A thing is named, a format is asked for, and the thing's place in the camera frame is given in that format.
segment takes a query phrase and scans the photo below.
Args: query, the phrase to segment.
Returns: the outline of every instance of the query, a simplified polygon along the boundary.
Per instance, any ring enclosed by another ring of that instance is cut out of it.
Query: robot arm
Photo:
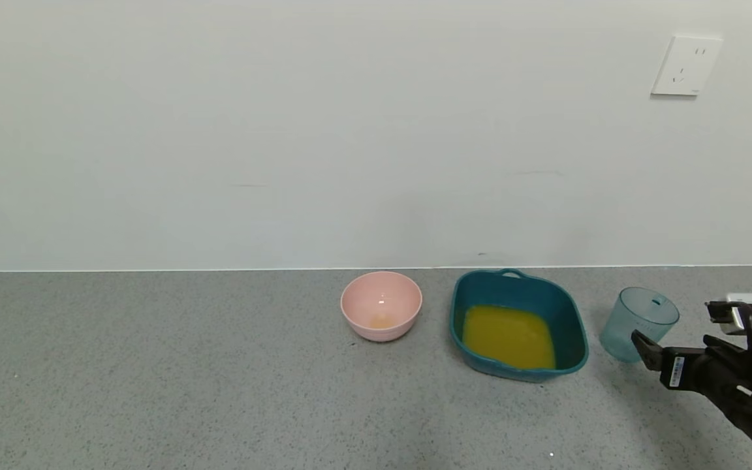
[[[752,304],[708,302],[707,310],[724,333],[747,336],[748,349],[714,336],[704,336],[703,349],[662,348],[638,330],[632,342],[646,367],[660,372],[663,386],[706,396],[752,440]]]

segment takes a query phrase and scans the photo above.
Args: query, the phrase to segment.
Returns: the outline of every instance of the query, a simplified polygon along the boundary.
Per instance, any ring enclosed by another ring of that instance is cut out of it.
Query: plastic measuring cup
[[[662,294],[642,287],[627,287],[617,297],[599,342],[618,360],[636,362],[640,355],[632,343],[632,331],[640,330],[653,341],[659,341],[679,318],[678,308]]]

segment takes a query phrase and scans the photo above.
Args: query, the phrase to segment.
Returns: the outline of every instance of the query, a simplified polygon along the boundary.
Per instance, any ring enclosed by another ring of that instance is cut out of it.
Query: barcode label
[[[679,386],[683,374],[683,356],[678,356],[672,363],[672,377],[669,378],[669,386]]]

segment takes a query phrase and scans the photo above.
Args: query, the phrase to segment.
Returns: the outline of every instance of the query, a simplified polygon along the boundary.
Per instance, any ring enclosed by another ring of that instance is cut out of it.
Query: residue in bowl
[[[383,312],[376,313],[376,315],[370,319],[370,328],[378,328],[378,330],[381,330],[381,328],[393,328],[395,325],[396,322],[394,322],[394,319],[390,318],[390,315]]]
[[[466,312],[463,344],[475,354],[518,369],[555,369],[547,322],[525,310],[475,305]]]

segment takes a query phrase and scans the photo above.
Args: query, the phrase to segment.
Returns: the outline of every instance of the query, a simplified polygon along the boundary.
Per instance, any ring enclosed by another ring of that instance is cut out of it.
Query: wall socket
[[[701,93],[724,41],[685,36],[672,38],[651,94],[695,96]]]

